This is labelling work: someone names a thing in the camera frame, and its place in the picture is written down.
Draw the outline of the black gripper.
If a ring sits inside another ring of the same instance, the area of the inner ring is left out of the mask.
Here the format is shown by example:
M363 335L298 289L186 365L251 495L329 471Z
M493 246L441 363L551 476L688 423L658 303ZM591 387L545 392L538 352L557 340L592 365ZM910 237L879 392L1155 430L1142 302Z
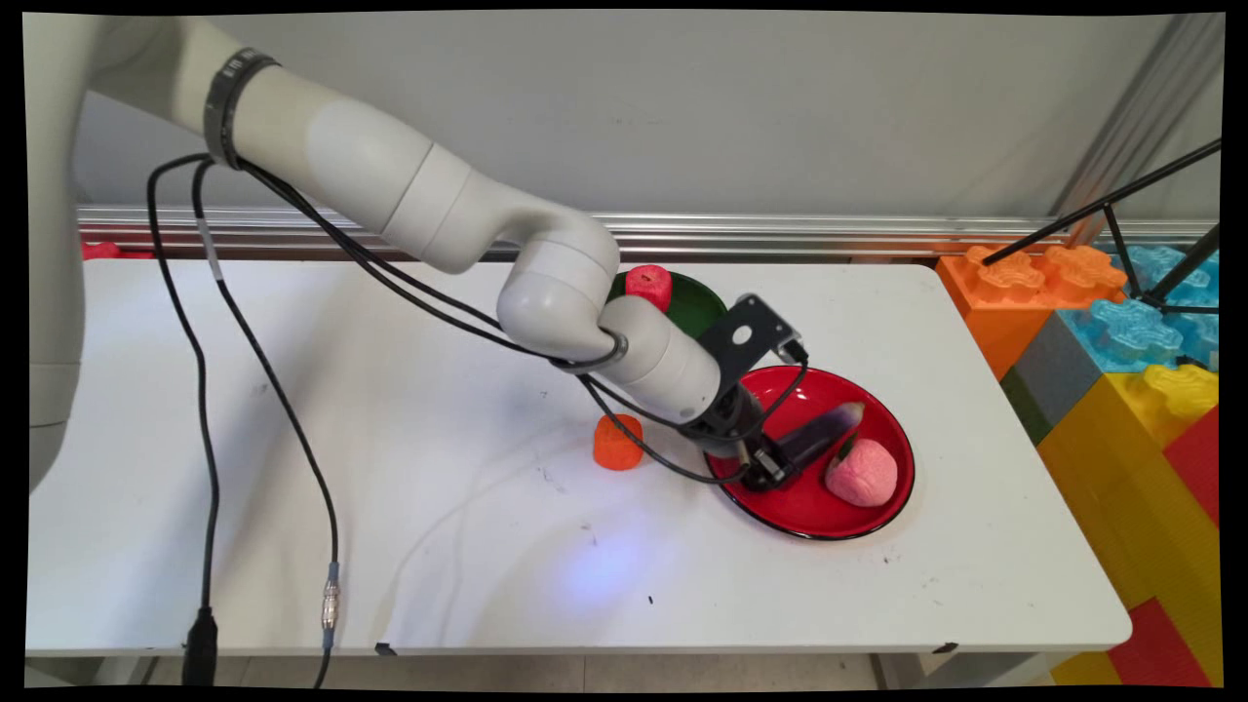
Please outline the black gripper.
M763 431L765 408L744 385L735 385L704 410L695 421L681 426L681 436L704 452L721 458L750 458L740 485L748 490L778 488L778 471L797 471L797 465L780 441Z

